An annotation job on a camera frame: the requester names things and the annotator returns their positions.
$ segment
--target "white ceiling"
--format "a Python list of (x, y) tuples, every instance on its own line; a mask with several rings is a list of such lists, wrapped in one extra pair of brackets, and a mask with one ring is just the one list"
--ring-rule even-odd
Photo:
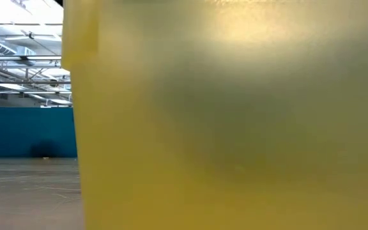
[[(1, 41), (28, 47), (37, 55), (61, 55), (63, 8), (53, 0), (26, 0), (22, 4), (24, 7), (0, 0)], [(27, 37), (30, 33), (34, 40)]]

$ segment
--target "ceiling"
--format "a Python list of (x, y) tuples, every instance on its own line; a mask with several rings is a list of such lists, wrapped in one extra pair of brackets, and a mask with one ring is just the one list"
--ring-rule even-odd
[[(19, 47), (30, 49), (35, 56), (60, 56), (63, 23), (63, 8), (54, 0), (0, 0), (0, 44), (17, 50)], [(0, 70), (13, 75), (0, 81), (70, 81), (70, 72), (60, 68), (59, 61), (37, 61), (33, 66), (18, 62), (0, 60)], [(55, 87), (46, 85), (39, 90), (70, 92), (70, 85), (59, 84)], [(70, 96), (45, 96), (59, 102)]]

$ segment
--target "gray floor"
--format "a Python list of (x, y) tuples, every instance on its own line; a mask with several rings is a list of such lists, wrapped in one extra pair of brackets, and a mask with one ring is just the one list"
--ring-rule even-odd
[(0, 230), (84, 229), (75, 159), (0, 159)]

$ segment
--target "blue wall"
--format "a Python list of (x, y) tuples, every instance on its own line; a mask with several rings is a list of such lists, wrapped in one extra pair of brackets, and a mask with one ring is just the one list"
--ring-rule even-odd
[(76, 157), (71, 108), (0, 108), (0, 157)]

